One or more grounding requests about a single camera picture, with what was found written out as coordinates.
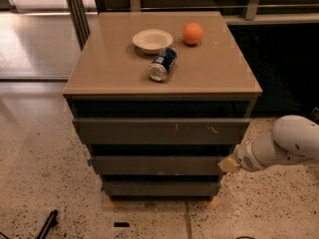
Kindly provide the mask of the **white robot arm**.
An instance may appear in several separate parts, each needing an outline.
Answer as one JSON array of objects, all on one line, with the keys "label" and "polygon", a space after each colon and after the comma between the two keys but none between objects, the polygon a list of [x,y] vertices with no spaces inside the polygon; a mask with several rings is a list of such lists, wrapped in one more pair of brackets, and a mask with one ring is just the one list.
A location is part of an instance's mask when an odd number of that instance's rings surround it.
[{"label": "white robot arm", "polygon": [[305,117],[285,116],[271,130],[225,157],[223,172],[256,172],[273,165],[295,165],[319,159],[319,125]]}]

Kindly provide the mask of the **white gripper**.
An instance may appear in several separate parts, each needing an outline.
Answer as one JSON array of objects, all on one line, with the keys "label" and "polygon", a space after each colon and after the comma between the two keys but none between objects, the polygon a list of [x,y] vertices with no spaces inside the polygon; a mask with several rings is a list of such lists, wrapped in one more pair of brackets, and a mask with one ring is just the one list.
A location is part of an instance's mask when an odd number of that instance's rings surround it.
[{"label": "white gripper", "polygon": [[240,168],[255,172],[273,165],[287,165],[292,160],[291,154],[280,147],[267,133],[247,143],[218,163],[225,173],[237,173]]}]

